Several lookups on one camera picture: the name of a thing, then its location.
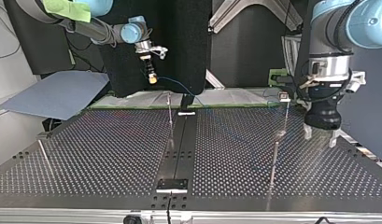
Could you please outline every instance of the wire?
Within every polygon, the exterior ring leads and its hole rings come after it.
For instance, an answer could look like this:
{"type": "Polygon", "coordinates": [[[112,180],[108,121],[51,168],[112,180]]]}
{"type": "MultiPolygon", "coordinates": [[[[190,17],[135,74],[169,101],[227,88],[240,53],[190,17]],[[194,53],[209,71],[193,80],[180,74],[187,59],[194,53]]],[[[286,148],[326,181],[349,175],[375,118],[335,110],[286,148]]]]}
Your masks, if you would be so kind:
{"type": "Polygon", "coordinates": [[[177,81],[177,80],[174,80],[174,79],[172,79],[172,78],[170,78],[170,77],[158,77],[158,80],[159,79],[165,79],[165,80],[169,80],[169,81],[172,81],[172,82],[174,82],[174,83],[176,83],[176,84],[178,84],[178,85],[180,85],[182,88],[184,88],[184,90],[185,91],[187,91],[191,96],[193,96],[194,98],[196,98],[197,99],[197,96],[195,95],[195,94],[193,94],[184,84],[182,84],[181,82],[179,82],[179,81],[177,81]]]}
{"type": "Polygon", "coordinates": [[[92,65],[92,63],[91,63],[89,60],[87,60],[87,59],[81,57],[80,55],[78,55],[78,54],[77,54],[76,52],[74,52],[74,51],[72,51],[72,53],[74,54],[74,57],[75,57],[75,58],[79,58],[79,59],[81,59],[84,63],[86,63],[86,64],[89,66],[89,69],[90,69],[90,70],[94,69],[95,71],[97,71],[97,72],[99,72],[99,73],[103,73],[103,71],[101,71],[100,69],[98,69],[98,68],[96,68],[94,65],[92,65]]]}
{"type": "MultiPolygon", "coordinates": [[[[0,9],[3,10],[5,13],[7,13],[7,10],[5,9],[4,6],[0,5],[0,9]]],[[[7,25],[7,23],[2,19],[1,16],[0,16],[0,22],[7,28],[7,31],[8,31],[11,35],[13,35],[13,37],[15,37],[15,38],[18,40],[18,38],[16,37],[16,34],[10,29],[10,27],[9,27],[9,26],[7,25]]],[[[7,54],[7,55],[0,56],[0,59],[8,58],[8,57],[10,57],[10,56],[12,56],[12,55],[15,55],[17,52],[19,52],[20,49],[21,49],[21,44],[20,44],[20,42],[19,42],[19,45],[17,46],[17,48],[16,48],[13,52],[11,52],[11,53],[9,53],[9,54],[7,54]]]]}
{"type": "Polygon", "coordinates": [[[166,211],[168,224],[171,224],[171,216],[170,216],[171,196],[172,194],[170,194],[170,199],[168,200],[167,211],[166,211]]]}
{"type": "Polygon", "coordinates": [[[64,34],[65,34],[65,38],[66,38],[68,44],[69,44],[73,49],[76,49],[76,50],[79,50],[79,51],[83,51],[83,50],[89,49],[90,46],[92,45],[92,41],[91,41],[86,47],[84,47],[84,48],[78,48],[77,46],[75,46],[75,45],[71,42],[71,40],[70,40],[69,37],[68,37],[68,33],[67,33],[66,31],[64,31],[64,34]]]}
{"type": "Polygon", "coordinates": [[[104,45],[107,42],[113,40],[114,43],[111,44],[111,47],[115,48],[116,46],[118,46],[118,42],[115,39],[114,28],[111,25],[107,24],[106,22],[103,22],[103,21],[101,21],[101,20],[99,20],[97,18],[93,18],[93,19],[98,21],[98,22],[100,22],[100,24],[102,24],[106,28],[106,39],[104,39],[102,41],[94,40],[94,42],[97,43],[98,45],[104,45]]]}
{"type": "Polygon", "coordinates": [[[340,46],[340,38],[339,38],[339,30],[342,27],[343,23],[345,22],[345,19],[350,15],[351,11],[360,4],[361,0],[355,0],[342,14],[342,16],[339,18],[338,23],[336,23],[335,30],[333,32],[333,42],[334,46],[339,49],[342,53],[345,54],[351,54],[351,51],[346,51],[340,46]]]}
{"type": "Polygon", "coordinates": [[[328,220],[326,217],[319,218],[315,224],[321,224],[322,221],[326,221],[328,224],[335,224],[334,222],[331,222],[330,220],[328,220]]]}
{"type": "Polygon", "coordinates": [[[343,91],[347,87],[347,85],[350,83],[352,78],[353,78],[353,71],[349,68],[348,69],[348,79],[342,84],[341,88],[339,88],[337,91],[333,92],[332,94],[330,94],[327,97],[310,99],[308,102],[309,103],[317,103],[317,102],[322,102],[322,101],[330,100],[332,97],[334,97],[334,95],[336,95],[336,94],[340,93],[341,91],[343,91]]]}

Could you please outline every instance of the metal plate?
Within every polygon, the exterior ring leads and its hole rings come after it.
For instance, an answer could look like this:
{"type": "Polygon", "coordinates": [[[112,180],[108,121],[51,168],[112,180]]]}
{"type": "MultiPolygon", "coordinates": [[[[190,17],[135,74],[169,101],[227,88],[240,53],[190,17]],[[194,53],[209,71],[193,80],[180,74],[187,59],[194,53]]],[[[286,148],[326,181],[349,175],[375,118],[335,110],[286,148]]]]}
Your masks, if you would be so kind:
{"type": "Polygon", "coordinates": [[[170,134],[166,110],[88,111],[44,142],[47,160],[39,149],[0,174],[0,196],[148,198],[170,134]]]}
{"type": "Polygon", "coordinates": [[[293,109],[287,121],[283,108],[200,110],[188,208],[382,212],[382,169],[344,139],[328,148],[329,138],[317,131],[305,141],[293,109]]]}
{"type": "MultiPolygon", "coordinates": [[[[171,209],[382,213],[382,168],[344,139],[328,148],[329,133],[305,141],[302,113],[196,114],[175,128],[171,176],[189,179],[190,187],[173,197],[171,209]]],[[[164,210],[167,195],[155,187],[172,138],[166,110],[87,111],[44,142],[48,160],[34,146],[0,167],[0,207],[164,210]]]]}

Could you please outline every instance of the cable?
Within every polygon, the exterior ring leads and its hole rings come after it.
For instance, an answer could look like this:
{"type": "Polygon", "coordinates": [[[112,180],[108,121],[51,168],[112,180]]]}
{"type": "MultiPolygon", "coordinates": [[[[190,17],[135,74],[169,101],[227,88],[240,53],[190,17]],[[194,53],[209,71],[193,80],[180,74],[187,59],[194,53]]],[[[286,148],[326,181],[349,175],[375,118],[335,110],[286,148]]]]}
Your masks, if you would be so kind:
{"type": "Polygon", "coordinates": [[[66,31],[64,31],[64,34],[65,34],[65,38],[66,38],[68,44],[69,44],[73,49],[76,49],[76,50],[79,50],[79,51],[83,51],[83,50],[88,49],[88,48],[92,45],[92,41],[91,41],[86,47],[80,49],[80,48],[78,48],[77,46],[75,46],[75,45],[71,42],[71,40],[70,40],[69,37],[68,37],[68,33],[67,33],[66,31]]]}
{"type": "Polygon", "coordinates": [[[330,220],[328,220],[326,217],[319,218],[315,224],[321,224],[322,221],[326,221],[328,224],[335,224],[334,222],[331,222],[330,220]]]}
{"type": "Polygon", "coordinates": [[[340,93],[341,91],[343,91],[347,87],[347,85],[350,83],[352,78],[353,78],[353,71],[349,68],[348,69],[348,79],[343,83],[341,88],[339,88],[337,91],[333,92],[332,94],[330,94],[329,96],[326,96],[324,98],[302,99],[302,100],[304,100],[305,102],[308,102],[308,103],[317,103],[317,102],[322,102],[322,101],[330,100],[331,98],[334,97],[334,95],[336,95],[336,94],[340,93]]]}
{"type": "Polygon", "coordinates": [[[342,53],[351,54],[351,51],[346,51],[340,46],[340,38],[339,38],[339,30],[342,27],[345,19],[350,15],[351,11],[360,4],[361,0],[355,0],[348,8],[346,8],[345,12],[339,18],[338,23],[336,23],[335,30],[333,32],[333,42],[334,46],[339,49],[342,53]]]}
{"type": "Polygon", "coordinates": [[[109,42],[110,40],[113,40],[114,43],[111,44],[111,47],[112,48],[115,48],[116,46],[118,46],[118,42],[116,41],[115,39],[115,31],[114,31],[114,28],[112,28],[111,25],[108,25],[107,23],[97,19],[97,18],[94,18],[96,21],[100,22],[100,24],[102,24],[105,28],[106,28],[106,39],[105,40],[102,40],[102,41],[97,41],[97,40],[93,40],[96,44],[98,45],[104,45],[106,44],[107,42],[109,42]]]}
{"type": "MultiPolygon", "coordinates": [[[[7,10],[5,9],[4,6],[0,5],[0,9],[3,10],[5,13],[7,13],[7,10]]],[[[0,16],[0,22],[7,28],[7,31],[8,31],[11,35],[13,35],[13,37],[15,37],[15,38],[18,40],[18,38],[16,37],[16,34],[10,29],[10,27],[9,27],[9,26],[7,25],[7,23],[2,19],[1,16],[0,16]]],[[[12,55],[15,55],[17,52],[19,52],[20,49],[21,49],[21,44],[20,44],[20,42],[19,42],[19,45],[17,46],[17,48],[16,48],[13,52],[11,52],[11,53],[9,53],[9,54],[7,54],[7,55],[0,56],[0,59],[8,58],[8,57],[10,57],[10,56],[12,56],[12,55]]]]}
{"type": "Polygon", "coordinates": [[[171,216],[170,216],[171,196],[172,194],[170,194],[170,199],[168,200],[167,211],[166,211],[168,224],[171,224],[171,216]]]}
{"type": "Polygon", "coordinates": [[[98,69],[98,68],[96,68],[94,65],[92,65],[92,63],[91,63],[89,60],[87,60],[87,59],[85,59],[85,58],[79,56],[79,55],[78,55],[76,52],[74,52],[74,51],[72,51],[72,53],[74,54],[74,57],[75,57],[75,58],[79,58],[79,59],[81,59],[84,63],[86,63],[86,64],[89,66],[89,69],[90,69],[90,70],[94,69],[95,71],[97,71],[97,72],[99,72],[99,73],[103,73],[103,71],[101,71],[100,69],[98,69]]]}

